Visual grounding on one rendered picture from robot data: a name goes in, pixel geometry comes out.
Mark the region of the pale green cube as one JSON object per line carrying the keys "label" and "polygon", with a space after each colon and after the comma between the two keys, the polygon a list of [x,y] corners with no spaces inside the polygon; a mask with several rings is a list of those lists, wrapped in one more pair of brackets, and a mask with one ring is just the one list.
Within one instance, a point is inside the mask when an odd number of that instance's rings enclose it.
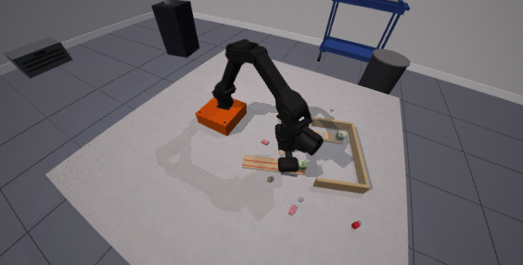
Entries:
{"label": "pale green cube", "polygon": [[306,161],[307,160],[299,160],[299,170],[306,170],[307,168],[307,164],[306,164]]}

